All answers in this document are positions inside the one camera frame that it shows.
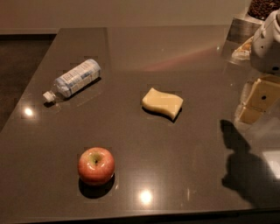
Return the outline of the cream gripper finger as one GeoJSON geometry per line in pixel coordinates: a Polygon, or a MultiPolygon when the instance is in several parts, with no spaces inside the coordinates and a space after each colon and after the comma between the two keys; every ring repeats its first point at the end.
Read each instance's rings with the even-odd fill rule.
{"type": "Polygon", "coordinates": [[[237,117],[238,120],[242,123],[252,124],[255,123],[262,115],[262,111],[242,106],[237,117]]]}

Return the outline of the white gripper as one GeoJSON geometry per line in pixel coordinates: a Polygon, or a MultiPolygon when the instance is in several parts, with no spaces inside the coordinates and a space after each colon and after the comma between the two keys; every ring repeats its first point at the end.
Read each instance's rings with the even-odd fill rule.
{"type": "MultiPolygon", "coordinates": [[[[250,61],[252,67],[266,74],[280,74],[280,9],[269,14],[254,34],[250,61]]],[[[264,112],[280,98],[280,78],[258,78],[245,105],[264,112]]]]}

